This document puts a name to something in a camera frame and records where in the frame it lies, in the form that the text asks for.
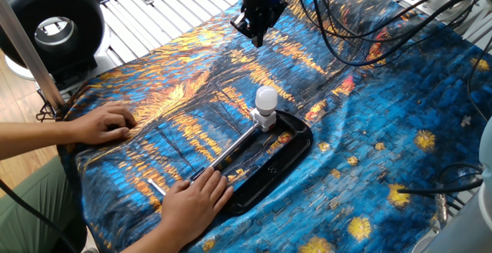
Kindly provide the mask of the person's left hand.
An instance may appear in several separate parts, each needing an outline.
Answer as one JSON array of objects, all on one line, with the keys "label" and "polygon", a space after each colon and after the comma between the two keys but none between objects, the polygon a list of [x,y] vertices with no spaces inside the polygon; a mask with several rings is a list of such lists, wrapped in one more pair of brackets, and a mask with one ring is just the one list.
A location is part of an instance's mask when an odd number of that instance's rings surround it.
[{"label": "person's left hand", "polygon": [[109,102],[67,123],[67,142],[99,145],[125,138],[137,122],[123,104]]}]

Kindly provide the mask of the person's right hand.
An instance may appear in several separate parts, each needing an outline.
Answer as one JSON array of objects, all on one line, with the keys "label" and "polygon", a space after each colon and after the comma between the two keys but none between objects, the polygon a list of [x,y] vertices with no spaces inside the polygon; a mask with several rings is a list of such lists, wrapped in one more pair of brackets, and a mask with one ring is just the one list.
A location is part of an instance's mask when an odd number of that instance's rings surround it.
[{"label": "person's right hand", "polygon": [[183,248],[212,223],[233,191],[214,168],[206,168],[194,181],[176,183],[162,202],[160,228],[177,248]]}]

